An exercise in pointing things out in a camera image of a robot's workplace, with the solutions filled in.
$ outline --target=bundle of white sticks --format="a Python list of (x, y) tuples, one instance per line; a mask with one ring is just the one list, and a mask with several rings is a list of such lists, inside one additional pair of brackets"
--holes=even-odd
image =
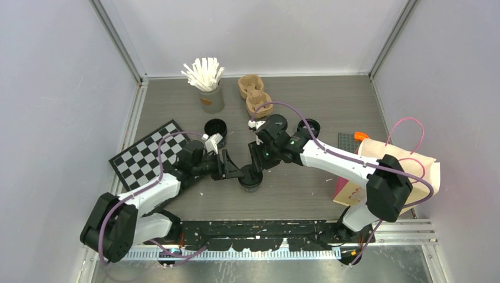
[(187, 82), (190, 85), (205, 92), (217, 89), (222, 72), (224, 72), (224, 67), (217, 70), (219, 68), (217, 58), (202, 58), (201, 61), (200, 58), (197, 58), (192, 66), (191, 69), (187, 64), (184, 64), (187, 71), (181, 71), (187, 77)]

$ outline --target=orange object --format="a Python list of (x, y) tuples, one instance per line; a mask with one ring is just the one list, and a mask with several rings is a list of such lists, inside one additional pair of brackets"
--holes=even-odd
[(360, 131), (357, 131), (354, 133), (354, 139), (357, 140), (358, 142), (362, 142), (364, 139), (369, 139), (370, 137), (365, 134), (365, 133), (362, 133)]

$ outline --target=white wall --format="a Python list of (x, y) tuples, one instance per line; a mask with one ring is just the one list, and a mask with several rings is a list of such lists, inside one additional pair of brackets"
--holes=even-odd
[(225, 74), (371, 70), (403, 0), (107, 0), (150, 77), (217, 57)]
[(137, 85), (86, 0), (0, 9), (0, 282), (74, 282)]
[[(415, 116), (420, 152), (442, 162), (430, 217), (455, 282), (498, 282), (500, 215), (500, 2), (421, 1), (375, 82), (387, 123)], [(401, 127), (398, 146), (419, 130)]]

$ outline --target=gray wood surface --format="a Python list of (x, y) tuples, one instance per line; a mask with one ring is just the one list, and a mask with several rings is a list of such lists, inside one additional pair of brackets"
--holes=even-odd
[[(337, 145), (338, 133), (362, 131), (372, 139), (385, 140), (386, 130), (368, 76), (264, 77), (265, 91), (274, 101), (298, 108), (306, 118), (321, 124), (319, 139)], [(247, 144), (255, 135), (247, 128), (249, 115), (237, 78), (224, 78), (225, 108), (218, 114), (201, 110), (196, 89), (185, 79), (151, 80), (142, 109), (136, 140), (170, 119), (183, 130), (202, 133), (205, 122), (220, 118), (228, 125), (226, 148), (241, 167), (251, 159)], [(274, 112), (288, 120), (292, 133), (299, 118), (283, 106)], [(167, 209), (185, 220), (220, 219), (337, 219), (344, 206), (332, 201), (336, 176), (295, 164), (281, 164), (264, 172), (254, 193), (241, 189), (237, 179), (214, 182), (206, 177)]]

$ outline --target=brown label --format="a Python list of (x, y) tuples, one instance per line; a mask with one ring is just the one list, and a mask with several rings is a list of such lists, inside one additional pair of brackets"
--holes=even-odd
[(206, 98), (203, 98), (203, 97), (200, 97), (200, 101), (204, 104), (204, 105), (211, 105), (212, 102)]

